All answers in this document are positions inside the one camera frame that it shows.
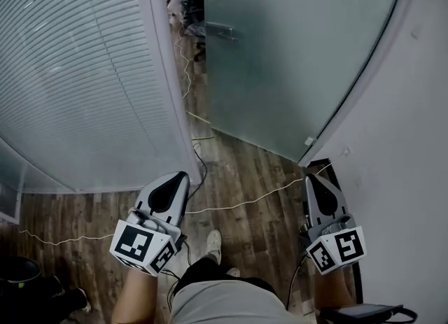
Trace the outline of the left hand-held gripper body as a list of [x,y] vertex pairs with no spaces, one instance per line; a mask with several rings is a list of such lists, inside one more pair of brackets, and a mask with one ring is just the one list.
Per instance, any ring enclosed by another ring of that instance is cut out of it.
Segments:
[[119,220],[109,252],[125,266],[157,276],[179,251],[181,229],[133,208]]

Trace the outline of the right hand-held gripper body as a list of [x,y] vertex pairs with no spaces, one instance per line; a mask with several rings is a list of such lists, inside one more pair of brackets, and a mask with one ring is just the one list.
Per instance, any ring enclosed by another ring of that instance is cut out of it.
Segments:
[[321,275],[344,268],[366,256],[365,237],[351,214],[308,231],[311,244],[307,255]]

